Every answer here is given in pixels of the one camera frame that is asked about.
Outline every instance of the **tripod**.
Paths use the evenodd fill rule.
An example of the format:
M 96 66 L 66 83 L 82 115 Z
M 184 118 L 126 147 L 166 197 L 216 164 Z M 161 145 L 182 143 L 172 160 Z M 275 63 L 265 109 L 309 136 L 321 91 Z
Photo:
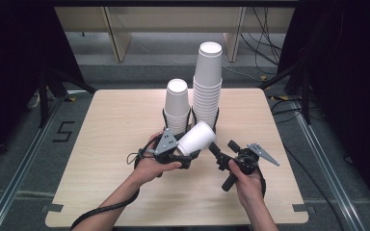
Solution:
M 334 0 L 328 10 L 323 13 L 321 18 L 317 21 L 308 38 L 303 53 L 298 60 L 290 67 L 281 71 L 281 73 L 278 73 L 274 78 L 259 86 L 260 89 L 264 90 L 285 77 L 290 76 L 284 91 L 287 94 L 293 94 L 296 93 L 300 87 L 302 88 L 302 114 L 307 124 L 310 124 L 308 108 L 310 84 L 308 72 L 312 68 L 312 64 L 317 61 L 317 58 L 325 48 L 331 31 L 334 28 L 333 23 L 336 21 L 335 19 L 340 14 L 341 10 L 341 1 Z

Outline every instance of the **table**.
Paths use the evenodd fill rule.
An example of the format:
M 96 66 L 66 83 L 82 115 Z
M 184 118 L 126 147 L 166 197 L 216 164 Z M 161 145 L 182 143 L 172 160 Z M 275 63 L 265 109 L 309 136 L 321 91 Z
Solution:
M 70 226 L 80 215 L 96 208 L 132 171 L 129 153 L 143 147 L 151 134 L 164 127 L 165 90 L 99 90 L 83 122 L 53 204 L 49 227 Z M 192 90 L 189 90 L 192 102 Z M 233 155 L 230 140 L 241 146 L 259 143 L 280 167 L 260 160 L 267 181 L 265 202 L 276 223 L 304 223 L 307 212 L 284 152 L 278 129 L 260 89 L 222 89 L 217 122 L 217 145 Z M 218 170 L 213 154 L 205 149 L 189 169 L 165 172 L 142 186 L 116 226 L 241 225 L 249 219 L 239 204 L 235 187 L 224 192 L 228 172 Z

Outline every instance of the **wooden tabletop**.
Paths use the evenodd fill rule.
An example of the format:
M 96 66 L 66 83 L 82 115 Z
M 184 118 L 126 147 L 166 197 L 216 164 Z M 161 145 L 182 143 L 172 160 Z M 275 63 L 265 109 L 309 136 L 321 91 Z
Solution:
M 49 212 L 49 227 L 69 227 L 80 215 L 96 208 L 133 170 L 126 159 L 164 127 L 162 109 L 166 90 L 99 90 L 93 97 Z M 189 90 L 192 103 L 193 91 Z M 304 223 L 307 212 L 262 90 L 222 89 L 217 122 L 217 145 L 234 140 L 242 147 L 259 143 L 279 163 L 261 159 L 267 181 L 266 205 L 276 223 Z M 139 197 L 126 207 L 116 226 L 191 226 L 249 224 L 236 188 L 224 192 L 227 171 L 218 170 L 205 149 L 189 169 L 165 172 L 141 187 Z

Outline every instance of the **hand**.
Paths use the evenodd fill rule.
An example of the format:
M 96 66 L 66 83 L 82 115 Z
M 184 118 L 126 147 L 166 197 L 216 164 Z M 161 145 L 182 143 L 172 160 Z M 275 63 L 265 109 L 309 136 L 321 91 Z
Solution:
M 255 170 L 251 175 L 245 175 L 233 160 L 229 161 L 229 168 L 238 178 L 235 184 L 242 206 L 246 208 L 257 202 L 262 202 L 262 187 L 258 171 Z
M 164 132 L 155 133 L 149 138 L 149 140 L 151 141 L 153 138 L 163 133 Z M 155 142 L 152 143 L 149 148 L 154 148 L 155 144 Z M 139 161 L 137 167 L 130 175 L 130 177 L 134 177 L 141 185 L 146 182 L 152 181 L 155 177 L 157 177 L 164 171 L 174 170 L 182 166 L 182 164 L 179 162 L 160 164 L 154 158 L 152 158 L 153 154 L 149 152 L 146 152 L 144 156 L 145 157 Z

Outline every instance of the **person's right hand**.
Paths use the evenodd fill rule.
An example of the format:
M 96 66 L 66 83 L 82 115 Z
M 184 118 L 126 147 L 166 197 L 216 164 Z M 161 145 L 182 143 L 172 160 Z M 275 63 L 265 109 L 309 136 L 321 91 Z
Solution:
M 235 184 L 241 205 L 247 208 L 247 206 L 262 202 L 262 187 L 258 171 L 255 170 L 251 175 L 245 175 L 233 160 L 229 161 L 229 168 L 238 178 Z

